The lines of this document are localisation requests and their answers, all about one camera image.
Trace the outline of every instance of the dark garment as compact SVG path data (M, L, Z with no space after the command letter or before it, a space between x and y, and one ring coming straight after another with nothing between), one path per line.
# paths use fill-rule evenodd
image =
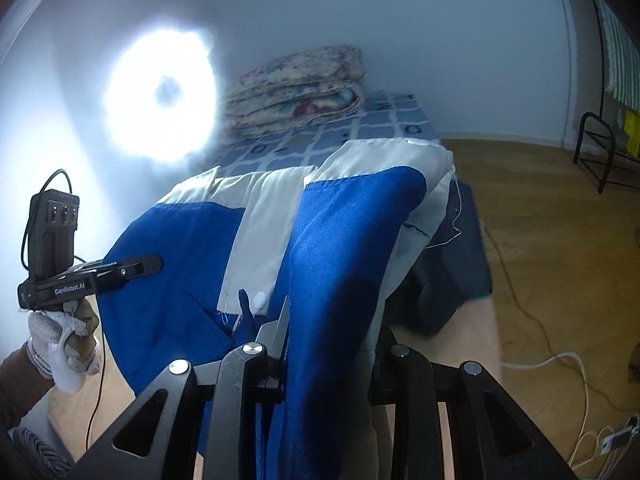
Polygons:
M26 344L0 364L0 424L10 430L52 388L27 356Z
M457 237L455 228L460 231ZM461 180L456 186L452 180L445 219L401 285L386 301L383 322L402 324L414 332L433 335L463 303L484 298L492 290L471 187Z

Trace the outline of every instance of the yellow object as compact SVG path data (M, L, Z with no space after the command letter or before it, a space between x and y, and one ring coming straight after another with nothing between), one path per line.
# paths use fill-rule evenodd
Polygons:
M625 133L629 136L626 150L633 156L640 152L640 116L627 110L625 114Z

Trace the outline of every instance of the person's arm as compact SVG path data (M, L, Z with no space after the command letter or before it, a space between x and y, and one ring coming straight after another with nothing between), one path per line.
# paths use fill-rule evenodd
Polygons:
M53 386L31 363L26 343L0 364L0 424L10 430Z

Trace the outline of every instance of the black cable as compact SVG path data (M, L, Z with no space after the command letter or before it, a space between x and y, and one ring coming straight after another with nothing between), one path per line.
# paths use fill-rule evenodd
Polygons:
M66 183L69 185L69 194L73 194L73 188L71 187L71 179L69 178L68 173L62 169L54 171L51 174L51 176L47 179L47 181L44 183L42 188L40 188L40 191L37 194L35 207L34 208L30 207L29 209L29 216L27 217L27 225L25 225L24 234L22 235L22 248L20 249L20 261L22 262L22 266L24 267L24 269L27 271L29 270L29 266L24 261L24 248L27 245L27 236L29 235L29 233L31 232L31 229L33 228L34 212L37 212L38 208L40 207L40 201L42 200L42 193L47 189L49 184L51 184L51 181L54 178L56 178L59 174L63 174L65 176Z
M100 398L102 397L102 385L104 384L104 369L107 366L107 347L104 345L104 330L100 327L100 333L102 335L102 373L100 375L100 385L98 386L98 396L95 399L94 412L89 419L89 425L86 428L86 438L84 440L84 451L89 449L89 434L91 433L91 426L94 423L95 414L98 413L98 406L100 406Z
M536 325L538 325L540 327L540 332L542 332L542 335L545 338L545 343L546 343L546 349L549 351L549 353L554 356L554 355L558 355L558 352L556 352L553 347L551 346L551 341L549 339L549 335L546 331L545 325L542 323L542 321L540 321L536 316L534 316L533 314L531 314L530 312L528 312L526 309L524 309L524 307L520 304L520 300L518 300L518 297L516 295L516 291L515 288L513 286L513 282L511 281L511 276L509 274L509 271L507 270L507 265L504 263L504 257L502 256L502 251L500 250L500 247L498 247L498 244L496 243L493 235L491 234L491 232L489 231L489 229L486 227L486 225L483 227L484 228L484 232L486 233L487 237L489 238L491 244L494 246L495 252L498 254L498 259L500 260L500 266L502 267L502 271L504 272L504 277L507 280L507 285L509 286L509 291L511 293L511 298L513 299L513 303L515 304L515 306L517 307L517 309L525 316L527 317L527 319L532 320ZM568 368L569 370L573 370L576 373L580 373L579 370L577 370L576 368L572 367L571 365L565 363L562 359L556 359L556 362L558 362L558 364L560 364L561 366L564 366L565 368ZM586 381L587 387L594 393L599 394L605 401L606 403L609 405L609 407L612 410L615 410L617 412L620 413L628 413L628 412L636 412L638 409L637 408L627 408L627 407L619 407L616 406L611 399L609 398L609 396L603 392L602 390L594 387L589 381Z

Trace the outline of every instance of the white glove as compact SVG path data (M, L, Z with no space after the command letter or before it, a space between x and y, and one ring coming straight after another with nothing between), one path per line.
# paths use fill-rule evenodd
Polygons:
M33 312L29 315L27 355L40 373L52 378L59 390L74 394L86 375L102 367L102 346L94 337L98 317L87 300L75 314Z

